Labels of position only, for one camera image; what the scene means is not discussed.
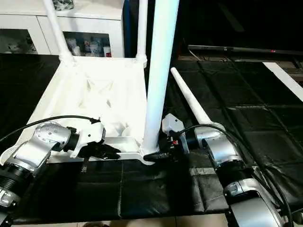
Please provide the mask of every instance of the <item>tile floor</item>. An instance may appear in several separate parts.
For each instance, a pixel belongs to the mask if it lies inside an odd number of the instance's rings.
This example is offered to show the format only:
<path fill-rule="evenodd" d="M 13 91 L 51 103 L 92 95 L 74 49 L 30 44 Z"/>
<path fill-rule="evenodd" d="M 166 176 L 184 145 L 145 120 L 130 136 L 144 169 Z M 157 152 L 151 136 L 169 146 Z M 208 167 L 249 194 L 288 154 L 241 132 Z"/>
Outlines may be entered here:
<path fill-rule="evenodd" d="M 224 214 L 103 221 L 102 223 L 110 227 L 228 227 Z M 13 227 L 83 227 L 85 224 L 86 222 L 49 225 L 22 225 Z"/>

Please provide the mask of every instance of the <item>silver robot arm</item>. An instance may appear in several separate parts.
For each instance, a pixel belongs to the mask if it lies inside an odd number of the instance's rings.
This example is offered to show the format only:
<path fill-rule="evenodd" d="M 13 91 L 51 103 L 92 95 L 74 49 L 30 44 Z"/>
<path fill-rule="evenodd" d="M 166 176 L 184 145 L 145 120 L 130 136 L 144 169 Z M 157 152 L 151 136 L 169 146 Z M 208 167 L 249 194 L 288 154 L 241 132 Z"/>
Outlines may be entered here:
<path fill-rule="evenodd" d="M 79 134 L 74 128 L 45 122 L 35 129 L 30 140 L 22 143 L 13 153 L 2 154 L 9 158 L 0 169 L 0 227 L 12 224 L 9 211 L 19 203 L 34 177 L 46 164 L 51 151 L 72 150 L 71 157 L 76 157 L 83 147 L 93 142 L 102 144 L 105 133 L 100 122 L 91 124 Z"/>
<path fill-rule="evenodd" d="M 219 123 L 213 125 L 225 130 Z M 168 136 L 171 132 L 179 132 L 183 129 L 182 121 L 171 114 L 162 120 L 162 130 Z M 188 145 L 185 145 L 184 141 L 185 143 L 190 140 L 195 141 L 200 149 L 207 147 L 208 155 L 230 207 L 229 213 L 233 219 L 230 225 L 235 223 L 238 227 L 282 227 L 283 219 L 271 202 L 271 197 L 253 178 L 252 172 L 246 168 L 243 158 L 225 134 L 208 127 L 195 128 L 194 132 L 192 136 L 194 138 L 182 133 L 177 139 L 182 144 L 185 154 L 188 153 Z M 156 157 L 163 157 L 163 154 L 157 154 Z"/>

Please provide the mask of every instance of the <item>black table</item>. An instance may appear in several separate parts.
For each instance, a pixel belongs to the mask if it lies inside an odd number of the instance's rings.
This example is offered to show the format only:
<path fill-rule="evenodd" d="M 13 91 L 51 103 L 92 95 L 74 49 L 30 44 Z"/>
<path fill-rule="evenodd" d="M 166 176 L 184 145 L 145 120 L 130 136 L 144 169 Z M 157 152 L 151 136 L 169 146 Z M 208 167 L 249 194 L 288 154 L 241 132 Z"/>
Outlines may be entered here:
<path fill-rule="evenodd" d="M 57 56 L 0 55 L 0 133 L 27 122 L 58 66 Z M 302 102 L 261 63 L 173 64 L 211 119 L 238 133 L 270 168 L 292 209 L 303 206 Z M 163 115 L 195 118 L 169 76 Z M 18 135 L 1 144 L 1 150 Z M 228 209 L 207 155 L 145 166 L 136 160 L 49 164 L 15 213 L 17 224 L 82 222 Z"/>

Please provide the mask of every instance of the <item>white tube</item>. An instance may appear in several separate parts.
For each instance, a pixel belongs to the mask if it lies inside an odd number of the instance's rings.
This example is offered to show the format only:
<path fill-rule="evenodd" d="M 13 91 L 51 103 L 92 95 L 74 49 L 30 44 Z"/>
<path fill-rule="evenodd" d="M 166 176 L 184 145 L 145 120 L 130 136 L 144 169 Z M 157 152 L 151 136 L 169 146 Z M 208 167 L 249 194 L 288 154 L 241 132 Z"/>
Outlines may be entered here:
<path fill-rule="evenodd" d="M 171 73 L 174 76 L 180 90 L 182 91 L 182 94 L 184 95 L 184 98 L 186 99 L 187 103 L 189 104 L 192 112 L 194 113 L 197 121 L 199 124 L 204 123 L 212 123 L 209 116 L 205 112 L 205 110 L 202 108 L 202 106 L 199 104 L 196 97 L 193 95 L 187 84 L 184 82 L 183 78 L 180 76 L 179 72 L 175 67 L 171 68 Z"/>
<path fill-rule="evenodd" d="M 144 155 L 158 150 L 158 135 L 162 120 L 178 6 L 179 0 L 156 0 L 145 130 L 141 148 Z"/>
<path fill-rule="evenodd" d="M 139 21 L 138 21 L 138 44 L 137 44 L 136 59 L 138 61 L 142 61 L 144 67 L 146 67 L 147 64 L 147 57 L 146 57 L 147 9 L 148 9 L 148 0 L 140 0 Z"/>
<path fill-rule="evenodd" d="M 44 6 L 47 12 L 47 17 L 48 20 L 51 24 L 53 34 L 55 36 L 55 39 L 57 41 L 60 55 L 59 58 L 62 61 L 73 61 L 73 57 L 67 47 L 64 35 L 62 30 L 60 29 L 59 22 L 57 19 L 56 11 L 53 6 L 53 1 L 52 0 L 43 0 Z"/>

